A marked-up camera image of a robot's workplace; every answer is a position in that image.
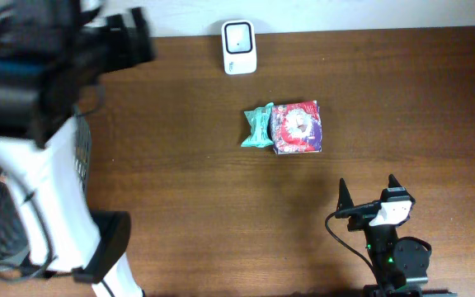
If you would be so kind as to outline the red purple tissue pack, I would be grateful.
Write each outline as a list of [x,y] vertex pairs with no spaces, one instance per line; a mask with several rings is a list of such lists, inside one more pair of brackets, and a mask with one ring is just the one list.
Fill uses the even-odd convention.
[[322,151],[322,122],[317,101],[273,106],[270,138],[276,154]]

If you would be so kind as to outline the mint green wipes packet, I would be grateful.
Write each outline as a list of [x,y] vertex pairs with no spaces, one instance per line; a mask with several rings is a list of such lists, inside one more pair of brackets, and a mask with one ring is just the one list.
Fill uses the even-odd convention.
[[251,127],[251,134],[242,141],[242,147],[265,148],[274,144],[268,134],[273,106],[274,103],[270,102],[265,106],[257,107],[253,111],[244,112],[247,122]]

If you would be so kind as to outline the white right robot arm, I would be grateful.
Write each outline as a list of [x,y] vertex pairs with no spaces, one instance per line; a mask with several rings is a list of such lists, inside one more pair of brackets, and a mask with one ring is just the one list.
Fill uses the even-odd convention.
[[350,232],[362,232],[365,249],[360,252],[341,242],[366,262],[375,283],[365,285],[364,296],[421,296],[421,287],[428,282],[427,269],[432,253],[431,245],[419,238],[397,235],[397,228],[409,219],[415,198],[394,175],[388,176],[385,187],[377,200],[355,205],[346,185],[339,181],[339,198],[333,217],[347,219]]

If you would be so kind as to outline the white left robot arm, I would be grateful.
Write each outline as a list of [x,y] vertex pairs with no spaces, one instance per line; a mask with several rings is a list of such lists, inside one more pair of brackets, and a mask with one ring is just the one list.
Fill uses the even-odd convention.
[[129,213],[87,205],[78,101],[155,52],[141,7],[95,27],[100,12],[79,1],[0,7],[0,281],[70,276],[98,296],[144,293],[127,257]]

